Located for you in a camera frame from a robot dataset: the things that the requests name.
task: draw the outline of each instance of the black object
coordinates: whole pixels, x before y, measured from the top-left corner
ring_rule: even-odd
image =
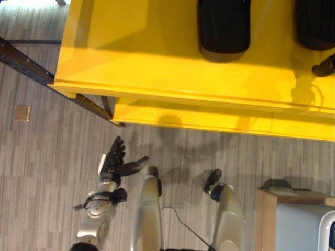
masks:
[[[116,137],[109,153],[106,156],[103,168],[100,171],[100,180],[112,180],[115,174],[119,176],[128,176],[140,171],[148,161],[149,157],[145,156],[136,162],[124,164],[125,146],[120,136]]]
[[[99,251],[98,248],[90,243],[79,242],[72,245],[70,251]]]
[[[207,182],[204,186],[204,192],[208,193],[210,192],[210,186],[214,185],[216,182],[220,180],[222,176],[222,171],[220,169],[215,169],[209,177],[207,178]]]
[[[224,189],[224,185],[217,184],[211,191],[210,197],[212,200],[215,200],[216,202],[220,201],[220,196],[222,193],[222,190]]]
[[[149,175],[153,175],[157,178],[157,189],[158,189],[158,196],[161,197],[162,196],[162,181],[158,178],[158,170],[157,167],[155,166],[150,166],[149,167],[149,171],[148,171]]]
[[[127,201],[127,193],[123,188],[119,188],[114,192],[97,192],[91,196],[89,196],[83,204],[78,204],[73,207],[75,211],[81,209],[87,209],[87,204],[91,201],[99,200],[99,201],[110,201],[113,205],[117,205],[118,203]]]
[[[296,0],[295,5],[300,42],[317,51],[335,47],[335,1]]]
[[[250,45],[251,0],[199,0],[201,54],[209,60],[238,59]]]
[[[314,65],[312,67],[312,72],[317,77],[328,77],[335,73],[335,54],[326,58],[321,64]]]

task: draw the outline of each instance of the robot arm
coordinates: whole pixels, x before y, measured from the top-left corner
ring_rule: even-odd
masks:
[[[145,156],[139,161],[124,164],[123,143],[117,137],[109,153],[103,154],[97,191],[91,192],[85,203],[74,207],[75,210],[86,209],[87,214],[70,251],[99,251],[102,248],[117,204],[127,200],[126,191],[119,188],[121,177],[137,173],[148,161]]]

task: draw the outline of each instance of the yellow table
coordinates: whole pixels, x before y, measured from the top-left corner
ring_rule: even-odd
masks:
[[[334,77],[311,72],[335,49],[296,41],[294,1],[254,0],[250,48],[222,64],[199,53],[196,4],[72,0],[51,87],[120,97],[116,122],[335,140]]]

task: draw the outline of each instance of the metal bar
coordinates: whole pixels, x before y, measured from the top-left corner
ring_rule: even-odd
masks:
[[[100,97],[101,97],[101,101],[103,102],[105,110],[109,112],[110,114],[112,114],[108,97],[107,96],[100,96]]]
[[[61,40],[43,40],[43,39],[7,39],[10,44],[61,44]]]
[[[86,108],[87,110],[93,112],[94,114],[97,114],[98,116],[100,116],[100,117],[102,117],[106,120],[110,120],[113,117],[111,112],[104,110],[103,108],[101,108],[97,104],[93,103],[91,100],[89,100],[88,98],[86,98],[85,96],[83,96],[81,94],[77,94],[76,98],[74,98],[74,99],[70,98],[70,100],[72,100],[73,102],[77,103],[78,105]]]
[[[48,86],[48,84],[53,83],[54,75],[48,70],[44,69],[41,65],[36,63],[34,60],[17,50],[3,38],[0,38],[0,61],[14,68],[18,72],[32,78],[39,84],[48,87],[54,92],[57,92]],[[113,117],[110,111],[104,110],[103,108],[101,108],[100,106],[98,106],[81,94],[77,94],[76,98],[68,99],[93,112],[94,114],[100,116],[103,119],[110,120]]]
[[[51,72],[17,50],[3,38],[0,38],[0,61],[42,85],[53,83],[54,75]]]

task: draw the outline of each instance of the gray carpet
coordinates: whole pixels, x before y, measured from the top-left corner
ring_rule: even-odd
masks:
[[[0,4],[0,36],[61,39],[67,7]],[[55,72],[59,46],[17,47]],[[13,121],[14,105],[31,106],[29,122]],[[217,205],[202,193],[209,171],[235,186],[247,220],[247,250],[254,250],[255,191],[269,178],[335,195],[335,144],[233,133],[127,125],[117,128],[0,64],[0,250],[68,250],[84,211],[72,206],[96,187],[101,154],[117,135],[126,160],[150,156],[161,174],[161,206],[211,240]],[[128,201],[117,207],[104,250],[129,250],[144,172],[124,178]],[[207,250],[162,211],[164,247]]]

